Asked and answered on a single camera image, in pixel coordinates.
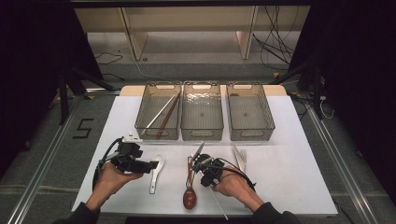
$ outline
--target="person's right hand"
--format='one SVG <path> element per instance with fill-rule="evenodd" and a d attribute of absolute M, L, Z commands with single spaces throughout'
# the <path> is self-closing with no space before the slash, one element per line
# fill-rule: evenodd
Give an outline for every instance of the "person's right hand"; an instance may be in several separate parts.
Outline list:
<path fill-rule="evenodd" d="M 240 172 L 232 166 L 227 166 L 227 168 Z M 244 177 L 230 171 L 224 170 L 222 172 L 221 180 L 214 186 L 213 190 L 228 197 L 235 197 L 239 202 L 244 203 L 252 212 L 255 212 L 264 204 L 264 201 L 250 188 Z"/>

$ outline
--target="knife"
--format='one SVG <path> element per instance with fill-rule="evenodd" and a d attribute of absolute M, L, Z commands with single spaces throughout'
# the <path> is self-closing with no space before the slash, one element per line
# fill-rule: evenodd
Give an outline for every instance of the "knife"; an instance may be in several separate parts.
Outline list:
<path fill-rule="evenodd" d="M 165 157 L 162 154 L 156 154 L 153 158 L 154 161 L 158 161 L 157 168 L 152 170 L 152 179 L 151 185 L 149 186 L 149 193 L 155 193 L 155 187 L 157 185 L 157 176 L 163 168 L 163 164 L 165 163 Z"/>
<path fill-rule="evenodd" d="M 233 144 L 233 154 L 236 157 L 236 161 L 238 162 L 239 169 L 244 173 L 245 172 L 244 160 L 242 160 L 242 156 L 234 144 Z"/>

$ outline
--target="table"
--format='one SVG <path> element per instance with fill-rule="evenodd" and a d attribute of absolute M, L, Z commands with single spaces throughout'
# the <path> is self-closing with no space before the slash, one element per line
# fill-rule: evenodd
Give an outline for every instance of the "table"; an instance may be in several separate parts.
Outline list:
<path fill-rule="evenodd" d="M 256 182 L 258 194 L 282 212 L 296 215 L 330 217 L 337 214 L 332 197 L 324 183 L 318 165 L 295 112 L 291 99 L 281 86 L 264 86 L 276 129 L 266 142 L 234 142 L 247 150 L 247 175 Z M 106 126 L 100 137 L 91 165 L 82 182 L 72 208 L 86 202 L 92 193 L 92 177 L 97 162 L 118 137 L 135 132 L 134 122 L 140 106 L 143 87 L 126 87 L 116 97 Z M 222 97 L 224 132 L 221 141 L 206 142 L 203 153 L 222 157 L 236 164 L 232 141 L 229 138 L 225 98 Z M 143 150 L 141 161 L 150 161 L 156 153 L 165 156 L 165 164 L 157 179 L 155 194 L 149 194 L 151 174 L 126 184 L 102 207 L 102 213 L 124 216 L 151 217 L 222 217 L 209 189 L 196 176 L 193 188 L 198 202 L 192 210 L 183 206 L 186 189 L 187 157 L 195 152 L 200 142 L 176 141 L 138 143 Z M 251 212 L 235 198 L 216 193 L 228 217 L 250 216 Z"/>

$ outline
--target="floor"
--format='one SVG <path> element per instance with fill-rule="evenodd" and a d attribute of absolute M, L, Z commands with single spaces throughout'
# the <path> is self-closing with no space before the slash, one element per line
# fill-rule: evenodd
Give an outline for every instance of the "floor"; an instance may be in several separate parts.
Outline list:
<path fill-rule="evenodd" d="M 295 47 L 299 32 L 280 33 Z M 258 32 L 264 40 L 268 33 Z M 242 60 L 232 32 L 150 33 L 142 59 L 135 63 L 123 34 L 88 34 L 105 82 L 115 86 L 140 85 L 147 80 L 213 79 L 259 80 L 263 83 L 284 74 L 287 65 L 253 41 L 248 60 Z M 396 207 L 356 152 L 347 130 L 332 111 L 322 105 L 323 120 L 310 109 L 310 92 L 298 92 L 298 76 L 283 83 L 295 104 L 325 183 L 339 208 L 336 217 L 299 217 L 302 223 L 395 223 Z M 84 82 L 89 89 L 97 86 Z M 70 94 L 72 119 L 59 126 L 60 103 L 49 107 L 30 149 L 20 153 L 0 181 L 0 223 L 15 211 L 24 211 L 22 223 L 51 223 L 70 215 L 79 186 L 106 124 L 117 92 L 90 91 L 82 99 Z M 78 128 L 91 129 L 88 138 Z M 26 195 L 35 189 L 33 195 Z M 123 223 L 126 217 L 101 216 L 98 223 Z"/>

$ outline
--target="white table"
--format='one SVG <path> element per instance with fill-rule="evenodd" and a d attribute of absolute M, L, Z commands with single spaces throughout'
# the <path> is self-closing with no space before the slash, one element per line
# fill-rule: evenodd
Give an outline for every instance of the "white table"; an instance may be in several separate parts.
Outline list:
<path fill-rule="evenodd" d="M 331 195 L 324 183 L 289 96 L 267 96 L 276 129 L 267 142 L 234 142 L 239 149 L 247 150 L 247 175 L 257 183 L 256 191 L 279 211 L 295 215 L 330 217 L 337 214 Z M 93 155 L 91 165 L 82 182 L 72 208 L 86 202 L 92 193 L 92 177 L 97 162 L 110 144 L 130 131 L 140 106 L 140 96 L 118 96 L 109 113 L 106 126 Z M 221 141 L 206 142 L 202 153 L 221 157 L 236 164 L 228 132 L 225 98 L 222 98 L 224 132 Z M 103 205 L 102 213 L 125 216 L 157 217 L 222 217 L 209 189 L 195 177 L 193 188 L 198 201 L 192 210 L 183 206 L 186 189 L 187 157 L 194 153 L 200 142 L 169 141 L 165 144 L 138 143 L 144 151 L 141 161 L 150 161 L 156 153 L 165 156 L 165 164 L 157 179 L 155 194 L 149 194 L 151 174 L 126 184 Z M 228 217 L 251 215 L 251 212 L 234 198 L 216 193 Z"/>

